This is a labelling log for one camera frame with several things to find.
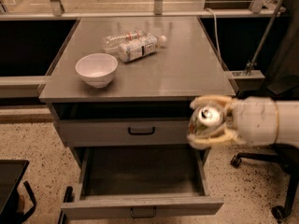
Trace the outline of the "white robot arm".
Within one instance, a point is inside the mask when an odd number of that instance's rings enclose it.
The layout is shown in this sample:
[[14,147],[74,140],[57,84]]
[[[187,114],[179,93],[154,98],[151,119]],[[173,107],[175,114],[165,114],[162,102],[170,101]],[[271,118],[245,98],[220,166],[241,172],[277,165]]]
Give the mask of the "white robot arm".
[[196,149],[275,143],[299,147],[298,101],[206,95],[195,98],[190,108],[187,140]]

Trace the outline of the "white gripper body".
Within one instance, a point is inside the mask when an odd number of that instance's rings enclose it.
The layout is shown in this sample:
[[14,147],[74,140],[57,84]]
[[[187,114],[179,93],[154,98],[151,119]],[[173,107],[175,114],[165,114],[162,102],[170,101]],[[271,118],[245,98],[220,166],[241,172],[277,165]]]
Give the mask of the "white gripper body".
[[235,99],[232,104],[233,127],[248,145],[267,146],[278,137],[278,107],[270,98]]

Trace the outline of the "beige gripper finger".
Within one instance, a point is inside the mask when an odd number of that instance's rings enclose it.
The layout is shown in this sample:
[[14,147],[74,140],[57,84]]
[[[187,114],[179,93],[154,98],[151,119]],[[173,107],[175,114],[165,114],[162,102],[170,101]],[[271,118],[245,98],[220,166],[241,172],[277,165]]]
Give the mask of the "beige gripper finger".
[[225,130],[223,134],[216,137],[199,137],[194,134],[187,135],[188,143],[191,147],[204,150],[211,147],[228,146],[228,145],[245,145],[246,140],[241,138],[236,131]]
[[217,104],[220,105],[224,111],[224,114],[227,115],[228,113],[232,112],[232,101],[234,99],[231,96],[225,96],[225,95],[204,95],[199,96],[195,98],[190,103],[190,108],[195,110],[197,107],[199,107],[201,104]]

